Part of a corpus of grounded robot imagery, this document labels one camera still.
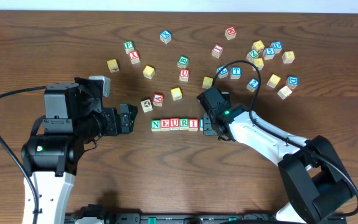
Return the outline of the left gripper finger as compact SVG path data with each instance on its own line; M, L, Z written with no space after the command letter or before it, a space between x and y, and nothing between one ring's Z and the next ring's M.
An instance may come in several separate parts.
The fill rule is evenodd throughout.
M127 104L126 107L127 107L128 119L130 120L131 123L134 123L136 116L138 114L138 107L130 104Z
M127 114L127 104L120 104L120 112L121 112L121 131L124 134L129 134L133 130L134 123L131 123L128 119Z

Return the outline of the red E block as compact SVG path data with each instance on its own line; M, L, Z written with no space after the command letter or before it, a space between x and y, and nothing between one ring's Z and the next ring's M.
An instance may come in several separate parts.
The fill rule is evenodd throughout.
M171 130L170 119L161 119L160 122L161 122L161 131Z

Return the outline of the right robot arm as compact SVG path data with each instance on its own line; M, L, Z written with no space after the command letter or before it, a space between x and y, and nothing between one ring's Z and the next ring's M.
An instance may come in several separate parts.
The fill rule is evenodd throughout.
M358 191L331 142L295 136L261 119L251 108L233 106L228 93L212 87L197 99L205 109L204 128L224 141L258 151L280 172L289 202L275 214L279 222L323 223Z

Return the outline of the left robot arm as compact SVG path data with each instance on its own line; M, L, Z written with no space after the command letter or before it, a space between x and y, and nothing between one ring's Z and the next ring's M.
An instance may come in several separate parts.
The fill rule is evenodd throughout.
M31 179L24 184L23 223L63 223L85 145L133 131L137 107L105 108L102 99L109 94L110 79L104 76L46 86L45 116L21 150Z

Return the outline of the blue P block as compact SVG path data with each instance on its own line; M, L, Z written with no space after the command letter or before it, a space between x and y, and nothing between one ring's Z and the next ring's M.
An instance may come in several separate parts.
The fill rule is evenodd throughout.
M204 121L204 120L203 120L202 118L199 120L199 130L200 130L200 131L203 131L203 130L204 130L203 121Z

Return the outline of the green N block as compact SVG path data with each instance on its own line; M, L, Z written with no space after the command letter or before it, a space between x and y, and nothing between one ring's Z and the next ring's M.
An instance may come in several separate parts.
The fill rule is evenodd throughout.
M154 119L151 121L151 130L160 131L161 130L161 121L159 119Z

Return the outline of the green R block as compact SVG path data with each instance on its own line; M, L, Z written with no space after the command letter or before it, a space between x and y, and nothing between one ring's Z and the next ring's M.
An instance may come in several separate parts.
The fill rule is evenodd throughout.
M188 118L180 118L179 119L179 129L180 130L188 130L189 129L189 119Z

